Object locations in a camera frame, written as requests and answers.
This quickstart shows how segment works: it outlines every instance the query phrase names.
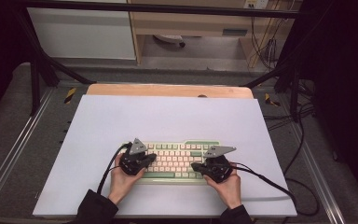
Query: green keycap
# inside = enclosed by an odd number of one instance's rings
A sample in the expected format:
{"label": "green keycap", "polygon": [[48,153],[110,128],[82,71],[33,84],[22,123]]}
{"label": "green keycap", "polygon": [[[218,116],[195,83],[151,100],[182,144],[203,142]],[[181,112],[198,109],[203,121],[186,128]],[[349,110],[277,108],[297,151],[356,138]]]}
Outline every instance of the green keycap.
{"label": "green keycap", "polygon": [[202,153],[200,151],[192,151],[192,152],[190,152],[190,156],[192,156],[192,157],[201,157]]}
{"label": "green keycap", "polygon": [[143,178],[175,178],[175,173],[167,172],[146,172]]}

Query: keyboard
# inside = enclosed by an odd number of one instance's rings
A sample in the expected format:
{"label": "keyboard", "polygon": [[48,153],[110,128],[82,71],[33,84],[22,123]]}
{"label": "keyboard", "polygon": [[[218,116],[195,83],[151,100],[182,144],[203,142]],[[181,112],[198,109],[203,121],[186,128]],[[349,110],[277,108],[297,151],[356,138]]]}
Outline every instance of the keyboard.
{"label": "keyboard", "polygon": [[143,142],[146,154],[156,153],[154,162],[137,184],[205,185],[201,173],[194,172],[192,162],[204,162],[203,154],[218,141],[189,140],[174,142]]}

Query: floor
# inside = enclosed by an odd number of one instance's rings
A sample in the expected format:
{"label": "floor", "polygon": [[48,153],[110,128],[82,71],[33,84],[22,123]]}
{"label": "floor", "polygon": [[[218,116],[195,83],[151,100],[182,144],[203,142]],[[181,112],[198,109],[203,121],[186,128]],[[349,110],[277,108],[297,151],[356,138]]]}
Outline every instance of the floor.
{"label": "floor", "polygon": [[[241,53],[239,42],[235,38],[185,37],[186,46],[180,48],[173,44],[162,43],[149,36],[146,39],[143,64],[129,65],[111,64],[110,67],[88,68],[74,66],[79,74],[90,79],[103,82],[135,82],[135,83],[172,83],[172,84],[203,84],[238,86],[259,77],[268,71],[261,63],[256,68],[249,68],[246,57]],[[32,216],[37,195],[48,177],[64,140],[65,132],[76,112],[80,97],[87,86],[79,85],[66,75],[59,74],[62,83],[51,90],[43,116],[34,127],[15,165],[11,167],[10,176],[0,189],[0,223],[60,223],[60,221],[44,220]],[[15,144],[21,130],[30,118],[31,91],[29,87],[29,69],[21,66],[15,71],[14,79],[0,103],[0,166]],[[276,94],[273,90],[275,79],[263,83],[253,89],[255,98],[259,100],[263,115],[283,116],[284,99],[287,94]],[[63,100],[71,87],[76,87],[76,94],[70,104]],[[266,93],[272,103],[266,104]],[[300,97],[304,105],[308,96]],[[333,160],[331,143],[325,137],[325,129],[317,114],[309,114],[302,119],[304,125],[305,144],[320,168],[328,184],[339,212],[345,223],[358,223],[358,185],[345,163]],[[278,160],[284,170],[298,148],[296,137],[297,124],[282,125],[281,120],[266,120],[271,129],[270,137],[275,147]],[[290,170],[289,178],[304,183],[317,195],[316,202],[320,210],[314,216],[293,217],[290,223],[341,223],[333,222],[327,215],[326,205],[322,203],[323,195],[318,191],[307,158],[304,152],[297,157]],[[296,195],[298,208],[304,213],[316,209],[312,194],[297,183],[288,181],[289,188]],[[186,223],[217,223],[217,220],[186,220]],[[178,220],[133,220],[136,223],[177,223]],[[281,223],[281,218],[260,218],[256,223]]]}

